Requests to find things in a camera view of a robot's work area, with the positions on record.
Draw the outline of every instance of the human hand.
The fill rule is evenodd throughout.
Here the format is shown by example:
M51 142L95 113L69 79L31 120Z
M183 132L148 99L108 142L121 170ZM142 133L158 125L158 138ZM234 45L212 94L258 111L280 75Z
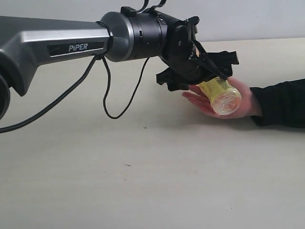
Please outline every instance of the human hand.
M235 87L242 95L242 103L240 107L232 114L218 115L211 107L209 99L196 85L190 85L189 90L194 92L184 92L183 97L187 98L189 102L197 106L205 115L219 119L235 119L243 118L246 116L262 116L262 111L258 101L250 90L249 86L243 82L233 78L228 78L228 83Z

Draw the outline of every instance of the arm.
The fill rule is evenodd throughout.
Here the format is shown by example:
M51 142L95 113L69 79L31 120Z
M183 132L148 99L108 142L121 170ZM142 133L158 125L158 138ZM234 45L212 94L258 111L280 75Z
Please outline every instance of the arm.
M251 116L258 126L305 127L305 79L250 89L262 111L261 117Z

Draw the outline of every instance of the white table surface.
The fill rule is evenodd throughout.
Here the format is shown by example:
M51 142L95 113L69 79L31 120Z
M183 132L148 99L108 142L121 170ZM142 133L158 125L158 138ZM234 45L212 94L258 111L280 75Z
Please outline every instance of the white table surface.
M234 76L251 86L305 77L305 39L204 46L236 50ZM89 61L39 68L25 97L12 92L1 126L44 108ZM128 102L143 61L110 63L113 115ZM181 92L156 84L165 68L151 59L129 111L111 120L102 108L106 71L97 62L51 112L2 134L0 228L303 229L304 131L205 117Z

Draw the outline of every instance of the yellow bottle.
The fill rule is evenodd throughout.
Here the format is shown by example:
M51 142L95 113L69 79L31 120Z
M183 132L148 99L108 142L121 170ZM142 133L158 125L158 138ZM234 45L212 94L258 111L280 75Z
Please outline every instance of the yellow bottle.
M227 80L215 77L198 85L208 97L211 107L218 115L229 115L235 112L242 103L240 92Z

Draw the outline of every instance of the white wall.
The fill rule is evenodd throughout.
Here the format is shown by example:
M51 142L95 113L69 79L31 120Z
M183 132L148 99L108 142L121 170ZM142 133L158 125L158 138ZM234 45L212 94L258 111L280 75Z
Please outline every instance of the white wall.
M2 0L0 15L95 21L143 0ZM157 4L159 0L150 0ZM305 37L305 0L168 0L162 9L180 19L201 18L200 41Z

